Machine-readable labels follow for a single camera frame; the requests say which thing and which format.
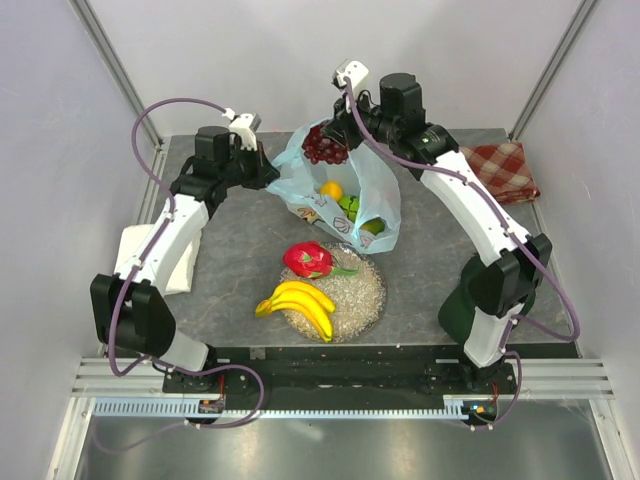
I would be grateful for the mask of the dark purple fake grapes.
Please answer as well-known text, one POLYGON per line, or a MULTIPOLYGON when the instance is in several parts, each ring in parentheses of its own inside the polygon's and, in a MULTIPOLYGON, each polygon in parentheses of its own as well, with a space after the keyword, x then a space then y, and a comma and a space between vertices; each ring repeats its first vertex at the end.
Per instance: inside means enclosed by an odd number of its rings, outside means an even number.
POLYGON ((314 125, 303 140, 304 156, 312 165, 326 163, 329 165, 344 164, 348 159, 348 150, 327 137, 323 133, 323 123, 314 125))

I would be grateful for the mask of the light blue plastic bag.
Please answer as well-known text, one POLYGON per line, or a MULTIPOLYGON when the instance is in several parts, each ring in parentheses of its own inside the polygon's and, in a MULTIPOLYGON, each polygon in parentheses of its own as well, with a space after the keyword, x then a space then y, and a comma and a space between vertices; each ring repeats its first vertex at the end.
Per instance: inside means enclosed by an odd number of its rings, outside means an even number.
POLYGON ((280 197, 292 214, 351 244, 360 253, 392 251, 401 227, 401 195, 391 168, 365 143, 352 150, 344 164, 312 165, 302 150, 311 128, 307 124, 294 131, 285 150, 272 161, 280 178, 267 191, 280 197), (334 199, 320 193, 321 187, 331 181, 342 187, 344 195, 359 197, 355 223, 334 199), (358 229, 376 217, 385 221, 384 232, 373 236, 358 229))

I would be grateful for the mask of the red fake dragon fruit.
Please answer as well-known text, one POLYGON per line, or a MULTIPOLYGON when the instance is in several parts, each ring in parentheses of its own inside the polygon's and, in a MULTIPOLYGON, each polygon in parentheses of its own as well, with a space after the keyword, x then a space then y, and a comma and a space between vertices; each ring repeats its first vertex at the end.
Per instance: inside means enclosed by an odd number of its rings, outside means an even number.
POLYGON ((314 241, 289 247, 283 255, 283 263, 295 275, 306 279, 353 276, 359 272, 358 269, 342 267, 329 250, 314 241))

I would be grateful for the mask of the yellow fake banana bunch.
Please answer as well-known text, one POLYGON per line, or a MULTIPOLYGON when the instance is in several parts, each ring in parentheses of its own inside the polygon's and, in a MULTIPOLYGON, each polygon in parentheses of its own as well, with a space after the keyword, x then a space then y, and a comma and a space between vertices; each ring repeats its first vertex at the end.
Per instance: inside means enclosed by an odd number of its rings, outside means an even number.
POLYGON ((302 314, 324 342, 333 340, 334 329, 329 315, 336 311, 336 305, 315 286, 298 280, 282 282, 269 298, 257 305, 254 313, 256 317, 266 317, 280 310, 302 314))

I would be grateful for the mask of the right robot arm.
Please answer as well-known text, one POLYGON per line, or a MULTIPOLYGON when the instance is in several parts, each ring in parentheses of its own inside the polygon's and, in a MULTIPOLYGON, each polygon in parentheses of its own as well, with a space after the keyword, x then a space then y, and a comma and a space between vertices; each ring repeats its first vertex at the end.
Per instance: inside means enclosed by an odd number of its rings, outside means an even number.
POLYGON ((379 82, 373 104, 354 67, 333 75, 342 92, 323 134, 347 150, 363 142, 405 166, 434 193, 471 239, 476 253, 439 310, 441 328, 469 362, 458 368, 467 392, 483 392, 503 361, 515 317, 530 311, 552 244, 509 217, 472 171, 454 137, 427 121, 415 75, 393 73, 379 82))

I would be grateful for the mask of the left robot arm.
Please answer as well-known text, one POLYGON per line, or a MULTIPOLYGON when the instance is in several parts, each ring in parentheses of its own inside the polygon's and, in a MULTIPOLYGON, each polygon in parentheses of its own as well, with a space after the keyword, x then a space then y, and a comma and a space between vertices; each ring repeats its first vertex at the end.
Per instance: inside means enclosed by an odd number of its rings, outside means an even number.
POLYGON ((116 349, 138 353, 184 375, 198 393, 218 385, 216 351, 179 331, 164 296, 186 248, 229 189, 260 190, 279 177, 246 121, 240 116, 227 127, 198 130, 195 153, 171 183, 149 234, 120 268, 97 275, 90 285, 96 333, 108 358, 115 358, 116 349))

